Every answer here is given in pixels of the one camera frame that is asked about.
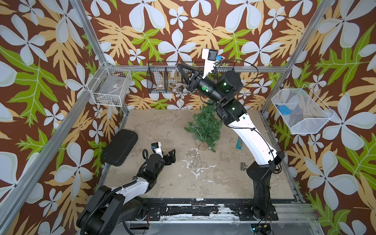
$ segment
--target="wall-mounted basket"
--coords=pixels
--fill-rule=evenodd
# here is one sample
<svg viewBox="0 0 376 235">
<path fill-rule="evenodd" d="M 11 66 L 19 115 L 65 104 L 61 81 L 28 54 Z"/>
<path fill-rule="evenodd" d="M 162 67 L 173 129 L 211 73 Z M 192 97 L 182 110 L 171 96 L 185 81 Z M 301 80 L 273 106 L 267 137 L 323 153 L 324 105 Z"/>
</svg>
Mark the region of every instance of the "wall-mounted basket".
<svg viewBox="0 0 376 235">
<path fill-rule="evenodd" d="M 191 65 L 192 62 L 169 62 L 169 63 L 184 63 Z M 204 62 L 195 62 L 196 64 L 193 65 L 195 67 L 203 67 Z M 146 74 L 147 79 L 147 90 L 149 93 L 187 93 L 185 89 L 186 83 L 177 69 L 176 65 L 168 65 L 166 62 L 157 62 L 157 61 L 149 61 L 148 63 L 148 70 Z M 215 73 L 209 73 L 208 78 L 214 80 L 216 83 L 222 75 L 230 70 L 234 70 L 235 62 L 226 64 L 226 66 L 218 67 Z M 190 76 L 191 71 L 188 69 L 184 69 L 188 76 Z"/>
<path fill-rule="evenodd" d="M 271 101 L 293 135 L 316 134 L 334 115 L 334 111 L 307 86 L 281 89 Z"/>
<path fill-rule="evenodd" d="M 130 71 L 119 68 L 105 68 L 99 74 L 90 94 L 98 105 L 121 107 L 131 82 Z"/>
</svg>

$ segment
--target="white mesh tray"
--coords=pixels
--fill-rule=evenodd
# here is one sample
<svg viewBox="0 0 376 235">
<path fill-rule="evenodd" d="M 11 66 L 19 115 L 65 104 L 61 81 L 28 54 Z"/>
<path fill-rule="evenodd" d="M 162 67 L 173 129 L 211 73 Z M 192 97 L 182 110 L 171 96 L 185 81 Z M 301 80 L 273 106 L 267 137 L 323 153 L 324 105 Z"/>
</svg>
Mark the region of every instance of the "white mesh tray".
<svg viewBox="0 0 376 235">
<path fill-rule="evenodd" d="M 96 104 L 121 107 L 131 82 L 130 71 L 105 68 L 98 77 L 90 94 Z"/>
<path fill-rule="evenodd" d="M 313 96 L 317 95 L 308 87 L 281 89 L 272 99 L 272 103 L 277 107 L 284 122 L 290 129 L 291 134 L 316 134 L 323 126 L 329 122 L 334 115 L 334 111 L 319 98 L 324 107 L 323 110 L 304 90 L 311 91 Z M 281 112 L 283 106 L 291 110 L 290 114 Z"/>
</svg>

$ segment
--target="brown floral wallpaper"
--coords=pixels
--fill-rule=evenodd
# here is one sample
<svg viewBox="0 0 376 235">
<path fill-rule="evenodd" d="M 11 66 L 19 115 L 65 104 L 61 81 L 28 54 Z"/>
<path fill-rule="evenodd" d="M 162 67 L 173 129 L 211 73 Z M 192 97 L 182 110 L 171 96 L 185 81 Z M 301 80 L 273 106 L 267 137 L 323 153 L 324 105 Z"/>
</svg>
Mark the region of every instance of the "brown floral wallpaper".
<svg viewBox="0 0 376 235">
<path fill-rule="evenodd" d="M 86 88 L 94 60 L 68 0 L 0 1 L 0 207 Z M 76 233 L 119 108 L 90 101 L 8 234 Z"/>
<path fill-rule="evenodd" d="M 333 2 L 284 82 L 335 111 L 319 133 L 291 135 L 273 105 L 265 113 L 325 234 L 376 234 L 375 7 Z"/>
<path fill-rule="evenodd" d="M 145 65 L 150 61 L 197 64 L 203 48 L 225 59 L 284 65 L 316 10 L 316 1 L 282 0 L 93 0 L 82 2 L 107 61 Z M 243 81 L 255 74 L 242 73 Z M 146 73 L 133 73 L 129 109 L 200 109 L 194 94 L 148 94 Z M 259 109 L 278 74 L 260 74 L 238 99 Z"/>
</svg>

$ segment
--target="artificial pine tree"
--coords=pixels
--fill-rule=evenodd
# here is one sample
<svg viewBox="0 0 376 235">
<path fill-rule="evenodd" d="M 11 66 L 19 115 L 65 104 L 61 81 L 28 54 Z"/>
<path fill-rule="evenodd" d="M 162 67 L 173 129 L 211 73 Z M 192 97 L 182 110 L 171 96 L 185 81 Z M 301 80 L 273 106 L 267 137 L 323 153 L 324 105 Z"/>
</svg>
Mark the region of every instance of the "artificial pine tree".
<svg viewBox="0 0 376 235">
<path fill-rule="evenodd" d="M 184 129 L 192 133 L 196 138 L 206 143 L 209 149 L 215 152 L 217 141 L 221 137 L 222 120 L 217 118 L 215 105 L 203 105 L 199 114 L 193 114 L 193 122 L 188 122 Z"/>
</svg>

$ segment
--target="stained floor surface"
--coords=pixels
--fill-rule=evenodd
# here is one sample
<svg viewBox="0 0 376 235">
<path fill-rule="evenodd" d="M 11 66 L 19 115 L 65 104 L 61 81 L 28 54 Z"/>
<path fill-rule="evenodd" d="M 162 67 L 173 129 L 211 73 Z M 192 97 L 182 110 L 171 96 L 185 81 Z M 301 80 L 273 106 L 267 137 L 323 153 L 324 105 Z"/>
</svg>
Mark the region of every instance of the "stained floor surface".
<svg viewBox="0 0 376 235">
<path fill-rule="evenodd" d="M 176 149 L 176 162 L 166 166 L 157 183 L 143 197 L 177 198 L 253 198 L 253 184 L 240 162 L 250 165 L 254 158 L 243 144 L 236 149 L 238 135 L 223 126 L 217 152 L 198 150 L 192 135 L 184 130 L 199 110 L 131 110 L 125 128 L 138 134 L 138 141 L 124 163 L 111 166 L 105 185 L 119 186 L 132 180 L 144 162 L 142 150 L 152 153 L 150 144 L 161 142 L 166 154 Z M 260 133 L 269 141 L 258 111 L 248 114 Z M 271 197 L 292 199 L 284 173 L 272 174 Z"/>
</svg>

